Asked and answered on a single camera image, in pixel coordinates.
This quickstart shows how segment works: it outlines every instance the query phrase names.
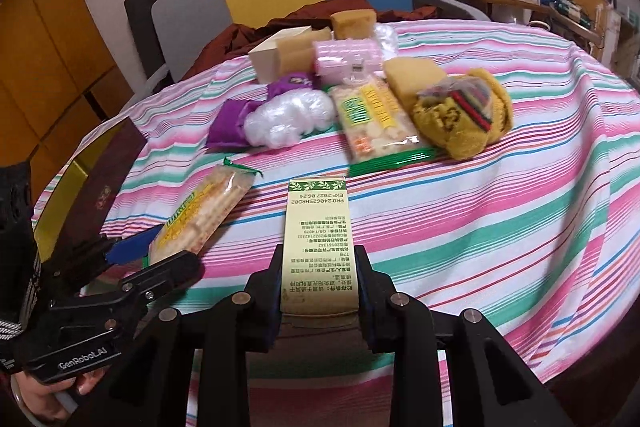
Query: screw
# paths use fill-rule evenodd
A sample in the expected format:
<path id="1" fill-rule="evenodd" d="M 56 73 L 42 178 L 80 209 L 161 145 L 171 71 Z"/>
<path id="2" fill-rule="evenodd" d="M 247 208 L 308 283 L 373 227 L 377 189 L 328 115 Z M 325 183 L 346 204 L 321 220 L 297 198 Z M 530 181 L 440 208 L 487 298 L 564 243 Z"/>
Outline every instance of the screw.
<path id="1" fill-rule="evenodd" d="M 178 316 L 178 312 L 173 308 L 165 308 L 158 314 L 158 318 L 162 322 L 171 322 Z"/>
<path id="2" fill-rule="evenodd" d="M 409 295 L 406 293 L 394 293 L 391 295 L 391 302 L 396 306 L 407 306 L 409 304 Z"/>
<path id="3" fill-rule="evenodd" d="M 233 297 L 231 297 L 231 302 L 238 305 L 247 304 L 247 302 L 249 302 L 250 300 L 251 295 L 249 295 L 247 292 L 234 293 Z"/>
<path id="4" fill-rule="evenodd" d="M 465 310 L 463 317 L 465 317 L 466 320 L 473 324 L 476 324 L 482 320 L 482 314 L 478 310 L 475 310 L 473 308 Z"/>

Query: pink striped fabric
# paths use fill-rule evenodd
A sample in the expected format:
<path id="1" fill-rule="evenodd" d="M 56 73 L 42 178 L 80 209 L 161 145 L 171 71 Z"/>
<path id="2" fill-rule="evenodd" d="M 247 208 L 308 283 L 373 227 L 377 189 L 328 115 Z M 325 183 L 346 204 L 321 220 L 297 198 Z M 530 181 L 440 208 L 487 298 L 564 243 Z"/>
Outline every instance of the pink striped fabric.
<path id="1" fill-rule="evenodd" d="M 395 28 L 403 55 L 431 57 L 447 73 L 492 72 L 513 99 L 515 127 L 467 162 L 349 178 L 354 240 L 375 269 L 432 309 L 481 310 L 548 380 L 602 339 L 640 293 L 640 98 L 574 44 L 543 30 L 447 20 Z M 223 100 L 265 97 L 254 77 L 249 60 L 235 58 L 85 138 L 81 147 L 125 115 L 148 137 L 104 233 L 126 236 L 173 213 L 222 161 L 203 145 Z M 264 178 L 204 255 L 204 279 L 176 303 L 184 313 L 210 307 L 268 265 L 282 241 L 290 178 L 342 175 L 349 161 L 336 128 L 289 150 L 232 158 Z M 58 179 L 40 197 L 35 219 Z M 392 364 L 392 356 L 368 353 L 356 329 L 284 326 L 272 353 L 248 356 L 252 425 L 386 426 Z M 448 425 L 444 357 L 441 371 Z"/>

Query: green leaf pattern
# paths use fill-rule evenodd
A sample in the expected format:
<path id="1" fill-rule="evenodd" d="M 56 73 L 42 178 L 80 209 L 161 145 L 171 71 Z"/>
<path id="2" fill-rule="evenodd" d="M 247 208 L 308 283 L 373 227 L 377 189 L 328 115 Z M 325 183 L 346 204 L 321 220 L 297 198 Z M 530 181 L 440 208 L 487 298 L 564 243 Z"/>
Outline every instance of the green leaf pattern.
<path id="1" fill-rule="evenodd" d="M 345 180 L 290 181 L 290 192 L 299 190 L 347 190 Z"/>

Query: wooden cabinet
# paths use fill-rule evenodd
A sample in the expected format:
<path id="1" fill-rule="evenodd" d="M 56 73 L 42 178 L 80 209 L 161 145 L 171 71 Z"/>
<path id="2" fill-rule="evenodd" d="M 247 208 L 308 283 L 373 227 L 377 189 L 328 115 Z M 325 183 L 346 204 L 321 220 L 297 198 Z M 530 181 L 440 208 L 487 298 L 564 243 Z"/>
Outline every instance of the wooden cabinet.
<path id="1" fill-rule="evenodd" d="M 91 94 L 108 118 L 116 116 L 133 96 L 129 84 L 118 68 L 113 68 L 98 80 L 91 88 Z"/>
<path id="2" fill-rule="evenodd" d="M 38 137 L 80 94 L 34 0 L 0 3 L 0 81 Z"/>
<path id="3" fill-rule="evenodd" d="M 132 95 L 84 0 L 0 0 L 0 166 L 30 159 L 34 200 Z"/>
<path id="4" fill-rule="evenodd" d="M 34 1 L 78 91 L 115 66 L 84 0 Z"/>
<path id="5" fill-rule="evenodd" d="M 28 158 L 38 144 L 38 136 L 9 92 L 0 84 L 0 166 Z"/>

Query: yellow cloth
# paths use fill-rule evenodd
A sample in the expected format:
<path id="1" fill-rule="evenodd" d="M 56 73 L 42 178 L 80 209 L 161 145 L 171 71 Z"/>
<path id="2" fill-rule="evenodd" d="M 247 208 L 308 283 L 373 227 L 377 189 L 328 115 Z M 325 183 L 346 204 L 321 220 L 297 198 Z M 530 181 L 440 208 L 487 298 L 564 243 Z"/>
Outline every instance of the yellow cloth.
<path id="1" fill-rule="evenodd" d="M 391 58 L 385 60 L 383 69 L 386 83 L 409 114 L 418 100 L 418 91 L 437 84 L 447 76 L 430 58 Z"/>
<path id="2" fill-rule="evenodd" d="M 418 130 L 456 160 L 466 160 L 481 153 L 513 128 L 511 98 L 500 82 L 486 70 L 473 69 L 467 74 L 481 78 L 491 88 L 492 121 L 488 131 L 483 130 L 451 96 L 435 104 L 433 99 L 419 99 L 413 110 Z"/>

